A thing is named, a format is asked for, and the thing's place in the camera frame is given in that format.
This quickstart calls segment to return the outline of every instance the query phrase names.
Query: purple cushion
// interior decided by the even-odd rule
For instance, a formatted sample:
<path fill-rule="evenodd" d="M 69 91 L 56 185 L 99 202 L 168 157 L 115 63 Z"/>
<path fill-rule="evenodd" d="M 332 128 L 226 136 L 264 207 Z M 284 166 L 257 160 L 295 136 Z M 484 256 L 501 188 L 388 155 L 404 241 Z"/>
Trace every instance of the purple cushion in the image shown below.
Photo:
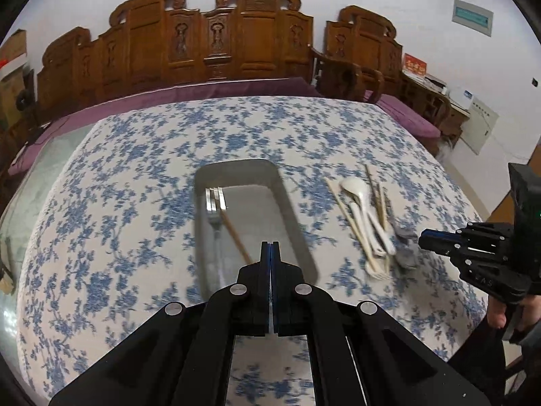
<path fill-rule="evenodd" d="M 364 100 L 367 100 L 371 94 L 371 91 L 366 90 Z M 438 138 L 441 135 L 440 130 L 428 120 L 390 94 L 382 94 L 376 105 L 407 129 L 414 137 Z"/>
<path fill-rule="evenodd" d="M 203 84 L 179 85 L 167 89 L 134 94 L 124 98 L 110 100 L 77 111 L 54 121 L 35 143 L 21 155 L 9 168 L 9 174 L 15 175 L 28 171 L 41 146 L 56 136 L 96 123 L 106 117 L 131 110 L 155 107 L 156 105 L 238 96 L 298 96 L 321 97 L 316 89 L 300 77 L 279 80 L 244 80 L 221 81 Z"/>

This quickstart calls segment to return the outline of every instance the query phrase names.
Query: carved wooden sofa backrest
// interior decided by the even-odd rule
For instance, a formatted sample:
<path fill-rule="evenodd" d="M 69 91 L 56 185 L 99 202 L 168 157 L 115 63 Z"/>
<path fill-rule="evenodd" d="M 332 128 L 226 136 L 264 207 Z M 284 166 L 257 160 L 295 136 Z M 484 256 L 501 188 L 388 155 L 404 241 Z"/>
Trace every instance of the carved wooden sofa backrest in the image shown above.
<path fill-rule="evenodd" d="M 128 0 L 93 41 L 76 27 L 52 42 L 38 74 L 39 121 L 167 86 L 312 75 L 312 17 L 300 0 Z"/>
<path fill-rule="evenodd" d="M 402 68 L 402 46 L 394 40 L 396 35 L 387 18 L 358 6 L 347 6 L 340 11 L 338 21 L 327 22 L 324 53 L 379 70 L 385 77 L 383 91 L 395 94 Z"/>

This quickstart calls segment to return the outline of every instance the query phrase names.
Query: electrical panel box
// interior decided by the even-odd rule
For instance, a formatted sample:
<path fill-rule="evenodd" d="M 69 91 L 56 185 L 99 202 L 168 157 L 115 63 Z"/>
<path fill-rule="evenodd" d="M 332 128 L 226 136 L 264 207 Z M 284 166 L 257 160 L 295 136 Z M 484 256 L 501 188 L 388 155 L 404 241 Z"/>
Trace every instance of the electrical panel box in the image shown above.
<path fill-rule="evenodd" d="M 479 154 L 499 116 L 476 97 L 468 113 L 470 118 L 462 124 L 461 139 L 474 153 Z"/>

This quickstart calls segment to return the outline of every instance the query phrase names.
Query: tray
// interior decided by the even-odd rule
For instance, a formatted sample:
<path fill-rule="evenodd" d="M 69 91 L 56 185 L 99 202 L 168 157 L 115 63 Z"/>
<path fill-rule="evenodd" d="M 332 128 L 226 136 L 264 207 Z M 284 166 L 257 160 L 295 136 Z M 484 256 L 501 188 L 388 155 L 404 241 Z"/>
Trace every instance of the tray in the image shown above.
<path fill-rule="evenodd" d="M 195 173 L 195 260 L 201 297 L 208 300 L 220 289 L 214 251 L 214 232 L 207 219 L 205 189 L 222 187 L 227 213 L 253 262 L 259 261 L 262 241 L 278 241 L 283 262 L 298 265 L 305 281 L 317 282 L 318 273 L 295 216 L 278 167 L 252 158 L 202 166 Z M 246 265 L 225 226 L 221 255 L 227 285 L 236 283 Z"/>

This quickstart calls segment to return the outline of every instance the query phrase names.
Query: pink seat cushion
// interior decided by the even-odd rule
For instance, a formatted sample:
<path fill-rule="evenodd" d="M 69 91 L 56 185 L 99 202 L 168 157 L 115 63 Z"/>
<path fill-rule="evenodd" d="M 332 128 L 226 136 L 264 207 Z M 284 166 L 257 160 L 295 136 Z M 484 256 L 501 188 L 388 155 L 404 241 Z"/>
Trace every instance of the pink seat cushion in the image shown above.
<path fill-rule="evenodd" d="M 371 94 L 371 91 L 366 90 L 364 100 L 367 100 Z M 440 130 L 428 120 L 390 94 L 382 94 L 376 105 L 407 129 L 414 137 L 438 138 L 441 135 Z"/>

